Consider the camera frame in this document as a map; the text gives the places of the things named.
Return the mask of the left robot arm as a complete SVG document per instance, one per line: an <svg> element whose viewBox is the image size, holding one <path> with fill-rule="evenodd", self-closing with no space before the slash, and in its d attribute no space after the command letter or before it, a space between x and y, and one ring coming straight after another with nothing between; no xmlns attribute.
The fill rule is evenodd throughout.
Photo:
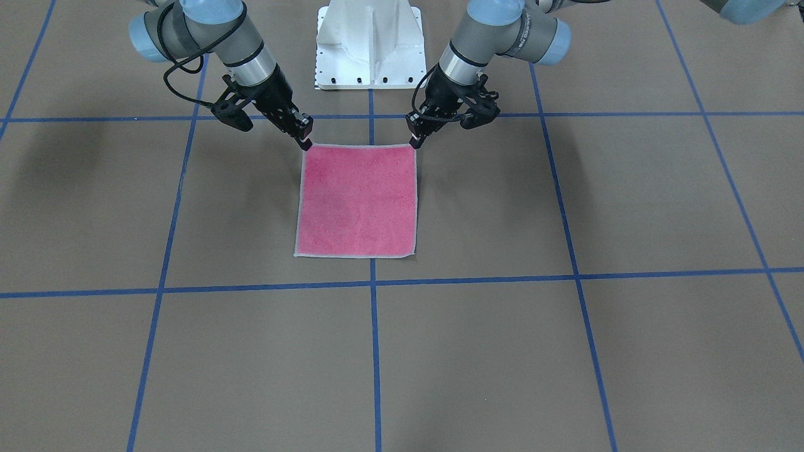
<svg viewBox="0 0 804 452"><path fill-rule="evenodd" d="M427 137L448 123L473 129L499 117L499 94L486 88L486 66L494 57L552 66L572 44L569 25L554 17L569 1L471 1L450 43L433 68L418 82L422 103L411 100L405 121L410 146L419 149Z"/></svg>

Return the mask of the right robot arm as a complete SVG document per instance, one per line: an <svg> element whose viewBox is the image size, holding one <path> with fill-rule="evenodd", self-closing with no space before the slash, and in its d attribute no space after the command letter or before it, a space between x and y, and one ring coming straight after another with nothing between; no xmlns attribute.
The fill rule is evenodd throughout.
<svg viewBox="0 0 804 452"><path fill-rule="evenodd" d="M208 109L224 125L250 131L245 112L253 105L279 131L307 151L312 146L313 118L293 103L293 90L264 38L249 18L242 1L151 1L150 11L133 18L129 39L141 57L167 62L163 82L170 75L198 73L193 61L215 55L227 69L226 89L213 102L184 95L183 99Z"/></svg>

